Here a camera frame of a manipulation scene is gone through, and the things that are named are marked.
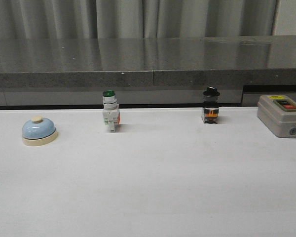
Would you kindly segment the blue and cream call bell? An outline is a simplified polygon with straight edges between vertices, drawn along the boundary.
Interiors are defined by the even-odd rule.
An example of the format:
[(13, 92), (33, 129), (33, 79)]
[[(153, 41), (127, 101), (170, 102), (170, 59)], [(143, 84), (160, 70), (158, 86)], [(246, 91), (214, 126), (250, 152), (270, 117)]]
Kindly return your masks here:
[(32, 117), (22, 127), (22, 141), (27, 146), (42, 146), (54, 141), (58, 132), (52, 120), (41, 116)]

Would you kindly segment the grey granite counter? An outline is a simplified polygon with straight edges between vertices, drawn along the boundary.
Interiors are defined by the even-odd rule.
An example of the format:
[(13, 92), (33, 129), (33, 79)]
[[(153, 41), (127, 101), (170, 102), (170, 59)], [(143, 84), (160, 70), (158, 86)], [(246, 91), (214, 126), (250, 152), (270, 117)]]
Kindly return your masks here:
[(0, 107), (89, 107), (112, 89), (125, 107), (296, 100), (296, 36), (0, 40)]

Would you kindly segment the grey curtain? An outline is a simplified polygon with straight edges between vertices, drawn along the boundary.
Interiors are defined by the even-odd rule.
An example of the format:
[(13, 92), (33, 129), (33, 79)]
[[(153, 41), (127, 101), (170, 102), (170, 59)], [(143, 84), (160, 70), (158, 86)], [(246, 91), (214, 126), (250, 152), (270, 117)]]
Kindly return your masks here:
[(275, 0), (0, 0), (1, 39), (267, 36)]

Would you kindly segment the green push button switch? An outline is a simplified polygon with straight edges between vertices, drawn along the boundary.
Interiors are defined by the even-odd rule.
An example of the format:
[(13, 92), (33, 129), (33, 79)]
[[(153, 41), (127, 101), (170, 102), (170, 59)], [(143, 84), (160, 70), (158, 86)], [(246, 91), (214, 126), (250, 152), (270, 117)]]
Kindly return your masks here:
[(115, 127), (120, 124), (120, 111), (116, 94), (113, 90), (103, 92), (103, 120), (109, 126), (110, 132), (115, 131)]

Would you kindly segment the black rotary selector switch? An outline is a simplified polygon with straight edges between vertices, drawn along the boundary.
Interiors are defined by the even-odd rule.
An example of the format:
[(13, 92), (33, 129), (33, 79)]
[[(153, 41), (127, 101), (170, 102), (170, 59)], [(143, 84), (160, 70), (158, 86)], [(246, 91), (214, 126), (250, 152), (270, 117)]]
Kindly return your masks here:
[(215, 87), (208, 86), (203, 92), (202, 120), (204, 123), (218, 123), (220, 93)]

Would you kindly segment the grey on-off switch box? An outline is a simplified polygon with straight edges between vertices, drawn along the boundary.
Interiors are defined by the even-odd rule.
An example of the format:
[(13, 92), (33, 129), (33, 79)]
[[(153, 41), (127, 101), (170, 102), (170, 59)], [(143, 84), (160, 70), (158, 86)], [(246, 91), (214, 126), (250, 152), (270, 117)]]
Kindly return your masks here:
[(277, 137), (296, 138), (296, 102), (286, 95), (262, 95), (258, 118)]

